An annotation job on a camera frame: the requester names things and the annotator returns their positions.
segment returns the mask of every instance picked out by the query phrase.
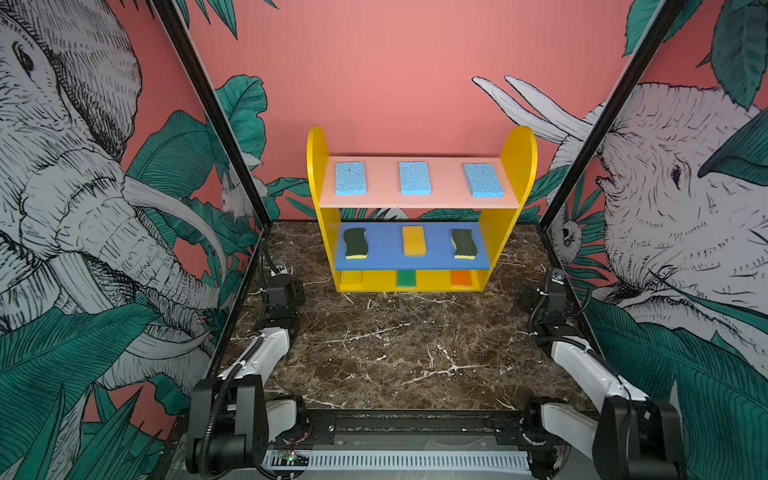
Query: brown marble surface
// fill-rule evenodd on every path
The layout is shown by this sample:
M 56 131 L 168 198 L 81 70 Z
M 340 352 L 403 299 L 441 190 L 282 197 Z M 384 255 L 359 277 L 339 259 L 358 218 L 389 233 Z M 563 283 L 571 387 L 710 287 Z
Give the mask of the brown marble surface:
M 306 305 L 267 392 L 302 394 L 312 408 L 521 409 L 529 396 L 594 408 L 528 338 L 515 306 L 518 290 L 548 265 L 534 227 L 515 228 L 481 293 L 337 293 L 316 223 L 278 223 L 269 245 L 304 282 Z M 250 290 L 224 367 L 260 315 L 257 277 Z

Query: blue sponge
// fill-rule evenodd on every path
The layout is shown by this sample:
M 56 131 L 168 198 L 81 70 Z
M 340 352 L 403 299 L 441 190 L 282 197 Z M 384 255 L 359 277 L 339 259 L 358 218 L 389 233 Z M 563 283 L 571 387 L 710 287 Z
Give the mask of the blue sponge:
M 363 162 L 336 164 L 336 195 L 365 195 L 366 191 L 366 165 Z
M 498 181 L 493 164 L 464 164 L 469 189 L 475 198 L 503 197 L 504 188 Z
M 426 162 L 400 162 L 400 194 L 429 195 L 431 192 Z

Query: toy shelf unit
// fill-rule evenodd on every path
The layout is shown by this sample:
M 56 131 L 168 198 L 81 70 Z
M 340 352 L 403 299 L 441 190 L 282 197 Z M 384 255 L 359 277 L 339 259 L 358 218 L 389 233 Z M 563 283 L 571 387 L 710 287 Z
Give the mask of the toy shelf unit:
M 482 291 L 531 193 L 537 159 L 536 139 L 528 127 L 512 131 L 499 158 L 331 156 L 323 129 L 312 127 L 306 169 L 336 290 Z M 336 164 L 349 162 L 357 162 L 360 171 L 360 164 L 364 165 L 364 187 L 354 194 L 337 194 Z M 429 193 L 401 193 L 401 162 L 426 162 Z M 485 164 L 482 168 L 488 169 L 492 165 L 503 192 L 473 197 L 465 174 L 472 167 L 466 164 Z M 481 213 L 476 222 L 342 222 L 339 208 L 344 207 L 472 208 Z M 423 232 L 425 252 L 415 256 L 404 253 L 403 227 L 411 226 L 422 228 L 419 235 Z M 346 257 L 344 234 L 352 228 L 365 229 L 368 251 L 364 258 Z M 477 246 L 474 258 L 455 258 L 455 229 L 472 232 Z

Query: elephant eye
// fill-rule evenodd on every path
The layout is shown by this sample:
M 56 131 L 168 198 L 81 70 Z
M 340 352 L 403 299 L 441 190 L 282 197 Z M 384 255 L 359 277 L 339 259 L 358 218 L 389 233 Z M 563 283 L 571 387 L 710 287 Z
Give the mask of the elephant eye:
M 680 165 L 675 165 L 674 167 L 672 167 L 672 172 L 670 173 L 670 176 L 672 177 L 672 181 L 674 182 L 675 187 L 677 187 L 678 190 L 680 189 L 680 174 L 681 174 Z
M 31 58 L 29 58 L 27 52 L 24 51 L 24 47 L 21 46 L 17 41 L 13 44 L 13 53 L 16 54 L 18 63 L 21 64 L 22 68 L 24 68 L 24 71 L 27 72 L 27 76 L 29 76 L 30 73 L 35 69 L 35 63 Z

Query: black vertical post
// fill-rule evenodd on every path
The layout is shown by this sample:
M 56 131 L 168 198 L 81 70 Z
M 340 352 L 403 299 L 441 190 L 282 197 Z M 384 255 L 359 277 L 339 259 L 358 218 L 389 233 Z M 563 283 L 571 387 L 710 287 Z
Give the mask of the black vertical post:
M 200 98 L 200 102 L 203 104 L 205 113 L 208 115 L 208 119 L 211 125 L 216 131 L 221 145 L 224 148 L 227 156 L 232 162 L 232 166 L 237 172 L 240 183 L 243 185 L 248 199 L 253 205 L 253 211 L 256 214 L 260 228 L 265 227 L 272 223 L 269 213 L 266 211 L 264 202 L 261 200 L 259 192 L 253 185 L 253 178 L 250 175 L 250 170 L 243 161 L 243 155 L 240 153 L 240 147 L 237 145 L 237 140 L 232 133 L 229 121 L 221 110 L 221 105 L 216 97 L 216 92 L 210 86 L 208 78 L 205 75 L 203 65 L 200 63 L 200 59 L 197 57 L 192 41 L 187 35 L 187 27 L 182 23 L 181 19 L 176 13 L 176 7 L 173 5 L 174 0 L 152 0 L 154 3 L 157 16 L 165 26 L 165 31 L 168 33 L 170 41 L 176 48 L 176 53 L 179 55 L 184 69 L 187 70 L 190 81 L 194 86 L 197 96 Z
M 547 230 L 549 226 L 552 225 L 554 216 L 560 211 L 563 204 L 568 199 L 571 190 L 575 187 L 576 182 L 578 182 L 578 179 L 584 173 L 584 169 L 587 168 L 587 165 L 589 165 L 589 162 L 594 157 L 595 152 L 598 151 L 600 143 L 611 129 L 611 125 L 613 125 L 616 117 L 624 106 L 624 103 L 626 103 L 632 90 L 634 90 L 635 85 L 640 81 L 640 77 L 643 76 L 645 69 L 648 64 L 650 64 L 650 60 L 656 54 L 659 45 L 664 41 L 664 37 L 667 35 L 670 26 L 672 26 L 672 22 L 674 22 L 674 19 L 680 14 L 680 10 L 683 9 L 685 2 L 686 0 L 664 1 L 661 10 L 658 15 L 656 15 L 653 23 L 650 24 L 646 35 L 637 46 L 634 55 L 632 55 L 632 59 L 624 70 L 624 74 L 616 85 L 611 98 L 609 98 L 608 102 L 605 104 L 603 113 L 598 118 L 598 121 L 595 122 L 592 132 L 590 132 L 587 140 L 581 147 L 581 151 L 579 151 L 576 160 L 574 160 L 573 165 L 571 165 L 571 169 L 565 176 L 563 184 L 552 199 L 552 203 L 547 206 L 547 211 L 539 223 L 543 230 Z

